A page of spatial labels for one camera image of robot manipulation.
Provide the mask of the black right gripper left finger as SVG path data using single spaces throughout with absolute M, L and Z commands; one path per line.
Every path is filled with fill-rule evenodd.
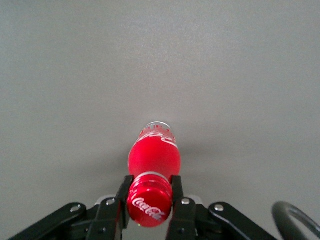
M 128 175 L 115 196 L 104 196 L 90 209 L 69 203 L 17 233 L 12 240 L 121 240 L 130 220 L 126 200 L 133 176 Z

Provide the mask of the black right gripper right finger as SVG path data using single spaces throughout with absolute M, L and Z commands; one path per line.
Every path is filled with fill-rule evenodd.
M 173 213 L 167 240 L 274 240 L 270 233 L 226 202 L 208 208 L 184 196 L 182 178 L 171 178 Z

